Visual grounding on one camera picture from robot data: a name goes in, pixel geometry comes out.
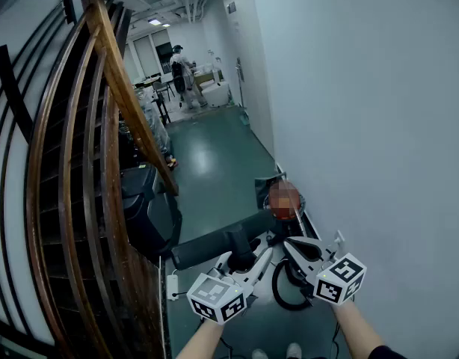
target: white wall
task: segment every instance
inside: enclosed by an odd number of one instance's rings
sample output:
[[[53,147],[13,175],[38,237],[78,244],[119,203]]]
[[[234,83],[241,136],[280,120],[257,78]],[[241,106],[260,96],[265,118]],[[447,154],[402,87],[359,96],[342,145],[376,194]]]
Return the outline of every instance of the white wall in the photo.
[[[0,45],[7,44],[10,59],[13,60],[19,50],[22,48],[28,36],[40,24],[42,19],[47,13],[57,5],[59,0],[18,0],[13,6],[8,8],[2,15],[0,15]],[[76,4],[76,11],[81,12],[81,5]],[[37,68],[37,71],[32,79],[32,83],[25,96],[25,104],[28,111],[33,118],[36,114],[37,105],[40,101],[43,84],[48,77],[52,68],[55,57],[62,47],[65,37],[72,28],[71,25],[64,24],[64,27],[58,33],[57,37],[53,40],[52,45],[47,49],[46,55]],[[47,31],[44,42],[48,39],[51,31]],[[20,58],[14,71],[16,74],[20,71],[22,64],[28,56],[28,53],[33,48],[37,38],[30,44],[27,51]],[[40,50],[32,58],[33,61],[28,65],[27,72],[24,74],[19,87],[20,89],[26,83],[27,75],[34,65],[34,62],[39,55]],[[0,118],[4,109],[5,95],[0,99]],[[5,143],[8,139],[8,132],[10,123],[13,119],[11,111],[7,113],[4,122],[4,127],[0,137],[0,180],[1,180],[1,164],[4,155]],[[35,337],[43,342],[53,344],[52,335],[46,325],[43,317],[42,310],[37,298],[37,293],[34,288],[33,280],[31,277],[31,268],[29,267],[29,260],[25,244],[25,228],[24,228],[24,176],[26,169],[28,145],[22,136],[19,128],[16,127],[14,132],[9,160],[7,165],[7,179],[5,183],[4,193],[4,222],[5,222],[5,235],[7,240],[7,252],[10,261],[10,270],[13,276],[13,283],[16,287],[16,294],[19,303],[22,306],[25,318],[35,335]],[[10,309],[12,320],[16,324],[17,329],[25,333],[22,322],[16,312],[13,303],[10,288],[5,274],[4,263],[1,252],[0,242],[0,281],[2,284],[3,292],[7,304]],[[8,322],[5,317],[1,302],[0,302],[0,320]]]
[[[409,358],[455,358],[459,0],[255,1],[276,160],[368,266],[356,303]]]
[[[197,65],[211,62],[203,24],[200,21],[174,24],[168,27],[167,31],[171,46],[181,45],[183,47],[182,54],[190,62],[196,61]]]
[[[221,68],[223,77],[229,83],[229,89],[236,105],[241,104],[238,73],[236,72],[236,50],[228,24],[223,0],[211,0],[205,7],[203,29],[208,49],[219,57],[221,62],[215,63]]]

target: white sneaker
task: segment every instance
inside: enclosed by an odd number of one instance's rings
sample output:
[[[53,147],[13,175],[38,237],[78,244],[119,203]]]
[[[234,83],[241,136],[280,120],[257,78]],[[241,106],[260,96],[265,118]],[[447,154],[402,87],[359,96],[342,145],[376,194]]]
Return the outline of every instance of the white sneaker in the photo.
[[[253,354],[251,354],[251,359],[268,359],[268,356],[263,350],[256,349],[253,351]]]
[[[303,350],[301,350],[301,346],[297,343],[291,343],[286,350],[286,359],[289,358],[296,358],[301,359],[303,357]]]

